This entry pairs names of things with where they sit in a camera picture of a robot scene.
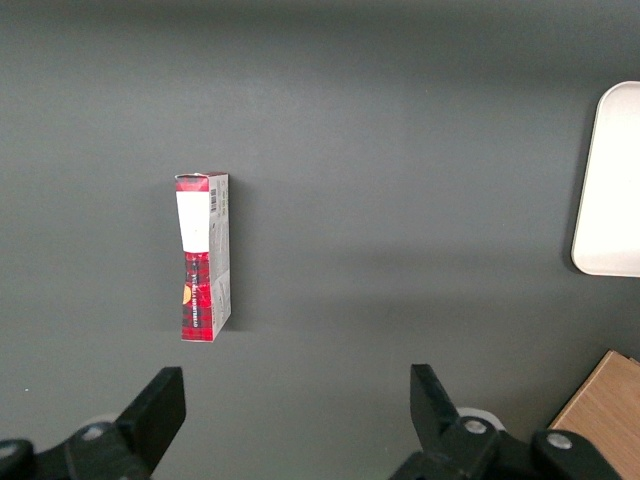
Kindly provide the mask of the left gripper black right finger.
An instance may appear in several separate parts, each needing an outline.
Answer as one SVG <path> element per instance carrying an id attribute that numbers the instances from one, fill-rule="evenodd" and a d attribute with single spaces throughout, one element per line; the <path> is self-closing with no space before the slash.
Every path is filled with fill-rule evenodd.
<path id="1" fill-rule="evenodd" d="M 410 413 L 421 449 L 393 479 L 618 479 L 619 473 L 583 436 L 538 430 L 515 439 L 477 415 L 461 415 L 433 368 L 413 364 Z"/>

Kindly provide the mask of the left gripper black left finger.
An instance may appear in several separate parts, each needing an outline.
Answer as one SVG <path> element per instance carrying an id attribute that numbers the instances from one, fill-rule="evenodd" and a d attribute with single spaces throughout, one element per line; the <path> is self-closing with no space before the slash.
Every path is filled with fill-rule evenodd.
<path id="1" fill-rule="evenodd" d="M 186 418 L 183 370 L 164 367 L 113 421 L 79 428 L 37 453 L 1 441 L 3 479 L 150 479 Z"/>

